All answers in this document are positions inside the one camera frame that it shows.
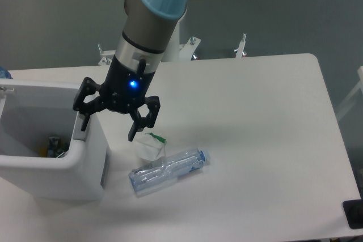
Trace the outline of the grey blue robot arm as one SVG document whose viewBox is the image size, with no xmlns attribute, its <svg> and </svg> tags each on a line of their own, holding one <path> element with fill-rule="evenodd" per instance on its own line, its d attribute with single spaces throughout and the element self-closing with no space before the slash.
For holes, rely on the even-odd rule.
<svg viewBox="0 0 363 242">
<path fill-rule="evenodd" d="M 123 0 L 127 20 L 105 81 L 86 77 L 73 102 L 73 109 L 87 129 L 90 117 L 105 109 L 129 114 L 133 125 L 128 139 L 155 125 L 160 110 L 157 96 L 147 96 L 178 21 L 188 0 Z"/>
</svg>

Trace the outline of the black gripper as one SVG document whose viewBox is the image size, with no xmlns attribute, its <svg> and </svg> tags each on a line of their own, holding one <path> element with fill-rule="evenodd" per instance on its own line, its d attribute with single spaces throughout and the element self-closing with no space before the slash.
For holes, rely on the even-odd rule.
<svg viewBox="0 0 363 242">
<path fill-rule="evenodd" d="M 86 131 L 91 115 L 105 109 L 122 114 L 129 113 L 133 125 L 128 141 L 134 140 L 137 132 L 153 128 L 161 107 L 158 96 L 146 97 L 154 72 L 146 72 L 146 58 L 137 60 L 135 69 L 123 65 L 113 57 L 102 85 L 85 77 L 74 98 L 73 109 L 83 116 L 81 131 Z M 146 105 L 148 113 L 142 117 L 139 108 Z"/>
</svg>

